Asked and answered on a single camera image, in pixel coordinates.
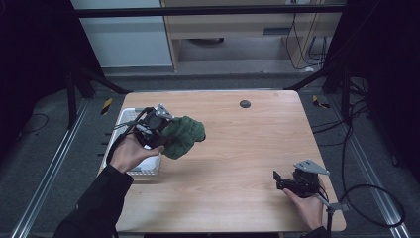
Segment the small black disc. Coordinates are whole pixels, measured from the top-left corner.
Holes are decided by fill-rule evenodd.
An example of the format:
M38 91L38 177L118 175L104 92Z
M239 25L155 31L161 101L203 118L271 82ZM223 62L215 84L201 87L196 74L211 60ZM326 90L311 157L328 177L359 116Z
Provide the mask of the small black disc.
M239 103L239 105L240 105L242 108L249 108L249 107L251 107L251 102L250 102L249 100L242 100L242 101Z

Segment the green cloth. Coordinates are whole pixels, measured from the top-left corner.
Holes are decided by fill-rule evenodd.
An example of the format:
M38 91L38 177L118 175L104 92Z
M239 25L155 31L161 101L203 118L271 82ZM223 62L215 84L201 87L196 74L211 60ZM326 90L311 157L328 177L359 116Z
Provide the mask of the green cloth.
M195 142L204 141L204 125L187 116L176 117L161 132L169 139L162 154L171 159L178 159L194 146Z

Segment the wooden table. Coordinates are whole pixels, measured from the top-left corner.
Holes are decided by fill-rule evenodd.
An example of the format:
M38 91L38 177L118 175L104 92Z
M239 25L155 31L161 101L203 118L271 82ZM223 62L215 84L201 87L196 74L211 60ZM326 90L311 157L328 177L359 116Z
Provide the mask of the wooden table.
M250 108L240 102L249 100ZM124 232L287 232L307 228L277 190L272 171L291 179L293 163L325 167L294 91L179 91L128 94L124 108L158 106L204 123L206 140L178 160L163 157L158 176L136 180L117 230ZM321 176L330 201L337 201ZM333 230L346 227L342 212Z

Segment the hand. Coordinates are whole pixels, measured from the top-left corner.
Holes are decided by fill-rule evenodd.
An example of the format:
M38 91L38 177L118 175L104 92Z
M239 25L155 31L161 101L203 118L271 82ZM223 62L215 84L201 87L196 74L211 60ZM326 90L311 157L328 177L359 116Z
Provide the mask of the hand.
M125 173L136 167L145 158L157 156L162 150L163 146L151 150L145 149L133 134L129 134L115 149L109 164L119 172Z
M324 184L320 178L319 184L324 188ZM311 230L315 230L316 228L322 226L322 208L324 204L319 200L318 197L312 195L307 198L300 198L287 188L285 188L283 192L296 205L300 217Z

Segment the dark round object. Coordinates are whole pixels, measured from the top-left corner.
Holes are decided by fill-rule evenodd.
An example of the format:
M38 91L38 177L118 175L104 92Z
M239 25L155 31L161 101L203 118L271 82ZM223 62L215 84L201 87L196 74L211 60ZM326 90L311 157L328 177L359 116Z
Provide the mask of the dark round object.
M161 123L163 122L163 118L160 118L156 116L155 114L151 114L150 117L145 118L145 121L148 124L149 128L154 130L154 129L157 129L161 125Z
M251 102L250 102L249 100L242 100L242 101L239 103L239 105L240 105L242 108L249 108L249 107L251 107Z

